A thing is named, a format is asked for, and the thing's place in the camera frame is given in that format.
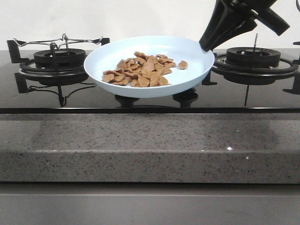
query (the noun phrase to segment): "burner cap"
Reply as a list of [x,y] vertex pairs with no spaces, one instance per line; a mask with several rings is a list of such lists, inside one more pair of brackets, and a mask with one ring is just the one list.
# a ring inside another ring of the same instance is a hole
[[279,65],[280,52],[267,48],[235,47],[226,51],[226,63],[248,68],[273,68]]
[[[59,67],[77,67],[83,65],[86,53],[82,49],[68,48],[55,50],[55,59]],[[50,68],[53,65],[51,50],[34,53],[37,68]]]

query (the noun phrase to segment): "meat slice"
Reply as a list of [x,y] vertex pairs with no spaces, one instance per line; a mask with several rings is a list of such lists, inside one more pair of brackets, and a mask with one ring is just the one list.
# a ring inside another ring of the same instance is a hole
[[115,82],[121,82],[125,78],[124,74],[118,75],[114,77]]
[[142,73],[146,73],[146,72],[152,72],[155,70],[155,67],[154,67],[154,59],[153,59],[153,55],[150,56],[147,60],[147,62],[145,62],[142,66]]
[[119,69],[119,68],[127,69],[125,60],[120,60],[120,62],[117,64],[117,69]]
[[133,59],[127,59],[127,61],[126,61],[127,68],[131,67],[134,64],[136,64],[135,60],[133,60]]
[[160,79],[160,76],[151,76],[149,87],[156,87],[156,86],[158,86],[159,79]]
[[138,51],[135,51],[134,55],[135,55],[136,57],[141,57],[141,58],[143,58],[144,60],[146,60],[146,58],[147,58],[147,55],[146,55],[145,53],[138,52]]
[[120,82],[113,82],[113,84],[120,85],[120,86],[126,86],[127,84],[129,84],[129,82],[130,82],[130,78],[126,77]]
[[143,77],[147,78],[148,80],[150,80],[152,72],[150,72],[150,71],[142,72],[141,71],[139,74],[142,75]]
[[114,80],[114,74],[106,74],[102,76],[102,81],[109,83],[110,81]]
[[164,66],[172,68],[172,67],[176,67],[176,63],[175,62],[165,62]]
[[161,64],[164,64],[165,62],[173,62],[173,59],[169,59],[169,58],[159,58],[158,62]]
[[130,85],[131,85],[131,87],[134,87],[134,88],[139,88],[140,87],[137,80],[132,80]]
[[130,77],[131,79],[137,79],[138,78],[138,73],[131,73],[131,72],[124,72],[124,75],[127,77]]
[[154,68],[156,71],[163,71],[163,67],[164,67],[164,65],[162,65],[160,63],[154,64]]
[[186,69],[187,67],[188,67],[188,63],[183,60],[178,64],[179,69]]
[[150,83],[150,81],[147,78],[143,77],[142,75],[139,75],[137,82],[141,88],[149,87],[149,83]]
[[169,67],[163,67],[161,75],[170,74],[172,70]]
[[166,55],[162,55],[162,54],[157,54],[156,57],[163,58],[163,59],[167,59],[168,58]]
[[133,70],[136,70],[139,67],[140,67],[140,64],[135,62],[134,64],[131,64],[130,67],[127,68],[127,71],[132,72]]
[[151,76],[161,76],[162,75],[162,70],[161,71],[153,71],[151,72]]
[[115,76],[121,75],[122,73],[118,72],[121,71],[122,69],[117,69],[117,70],[107,70],[103,72],[103,75],[108,75],[108,74],[114,74]]
[[124,73],[124,68],[117,68],[117,69],[114,70],[114,72],[119,73],[119,74],[123,74]]
[[125,60],[125,63],[128,64],[131,60],[132,60],[132,58],[128,58]]
[[140,65],[143,65],[146,60],[143,59],[142,57],[136,57],[136,58],[133,58],[135,61],[137,61]]
[[165,77],[160,76],[158,84],[159,86],[165,86],[165,85],[169,85],[169,82]]

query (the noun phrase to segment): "glass stovetop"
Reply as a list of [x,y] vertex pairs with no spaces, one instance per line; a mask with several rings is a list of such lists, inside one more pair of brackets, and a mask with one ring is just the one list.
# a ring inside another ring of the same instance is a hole
[[[277,50],[282,58],[299,58],[299,49]],[[34,52],[21,51],[21,56],[31,59]],[[214,85],[194,87],[198,96],[193,101],[180,105],[174,96],[141,98],[121,107],[114,94],[95,86],[91,78],[64,85],[61,90],[26,79],[30,91],[18,90],[15,78],[18,70],[19,64],[11,63],[9,52],[0,51],[0,113],[300,113],[300,95],[283,91],[293,89],[295,77],[268,85],[246,85],[211,72],[210,82]]]

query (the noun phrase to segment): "burner ring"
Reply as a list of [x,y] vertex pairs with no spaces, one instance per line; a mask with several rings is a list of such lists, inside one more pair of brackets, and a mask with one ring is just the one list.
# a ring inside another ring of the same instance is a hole
[[280,68],[280,69],[265,69],[265,68],[247,68],[247,67],[239,67],[231,64],[226,64],[226,54],[220,54],[216,56],[216,60],[214,63],[214,66],[212,70],[214,72],[228,72],[231,74],[241,74],[241,73],[247,73],[245,75],[247,76],[289,76],[291,73],[294,73],[299,65],[293,64],[291,60],[287,59],[280,59],[280,61],[285,62],[289,64],[290,66],[288,68]]
[[77,67],[60,67],[58,71],[55,71],[54,68],[36,68],[31,67],[30,65],[35,63],[35,60],[29,60],[28,62],[22,62],[20,68],[23,71],[30,71],[34,73],[59,73],[59,72],[69,72],[73,70],[84,70],[83,65]]
[[248,68],[277,67],[281,53],[267,48],[235,47],[226,51],[226,63]]
[[[44,50],[33,54],[38,68],[48,68],[53,65],[51,50]],[[81,66],[86,58],[82,49],[68,48],[55,50],[55,60],[59,67]]]

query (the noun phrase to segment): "stove burner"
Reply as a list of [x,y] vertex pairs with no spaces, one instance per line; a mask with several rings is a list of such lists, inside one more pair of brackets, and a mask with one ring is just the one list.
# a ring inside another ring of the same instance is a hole
[[280,52],[272,49],[231,48],[226,54],[216,56],[211,70],[234,83],[271,84],[295,76],[299,67],[296,60],[282,59],[280,55]]
[[248,68],[273,68],[279,65],[280,52],[267,48],[236,47],[226,51],[227,64]]
[[[55,41],[65,41],[57,45]],[[91,42],[105,45],[110,42],[109,38],[69,39],[66,34],[62,38],[25,42],[14,38],[8,40],[7,45],[12,63],[20,63],[20,77],[38,81],[47,86],[64,86],[85,81],[89,76],[83,68],[86,52],[82,49],[69,48],[70,44]],[[49,50],[39,51],[33,54],[34,59],[21,58],[19,47],[25,45],[48,45]]]
[[34,53],[34,61],[37,68],[52,68],[53,58],[56,57],[56,63],[59,68],[77,67],[83,65],[86,53],[82,49],[68,48],[54,51],[45,50]]

